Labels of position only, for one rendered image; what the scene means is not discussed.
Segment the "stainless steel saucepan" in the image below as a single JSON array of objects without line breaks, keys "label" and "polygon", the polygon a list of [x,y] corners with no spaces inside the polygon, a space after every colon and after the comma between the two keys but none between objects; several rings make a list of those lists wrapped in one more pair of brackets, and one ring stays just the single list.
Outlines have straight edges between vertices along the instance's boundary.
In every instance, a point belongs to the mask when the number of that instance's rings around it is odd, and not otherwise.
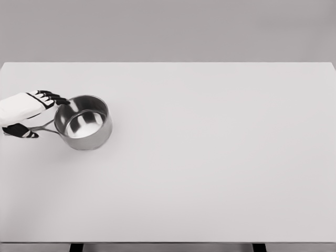
[{"label": "stainless steel saucepan", "polygon": [[30,130],[55,133],[75,150],[95,150],[104,145],[113,128],[107,104],[91,95],[69,101],[69,105],[60,105],[51,121]]}]

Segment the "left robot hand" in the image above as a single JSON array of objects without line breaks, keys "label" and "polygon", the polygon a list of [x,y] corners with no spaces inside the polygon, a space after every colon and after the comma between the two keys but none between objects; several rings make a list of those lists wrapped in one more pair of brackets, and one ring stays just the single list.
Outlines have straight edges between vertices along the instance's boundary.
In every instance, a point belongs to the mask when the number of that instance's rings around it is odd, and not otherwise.
[{"label": "left robot hand", "polygon": [[47,90],[20,92],[0,100],[0,128],[7,135],[36,139],[38,133],[22,124],[24,120],[40,115],[42,112],[60,105],[69,105],[70,101]]}]

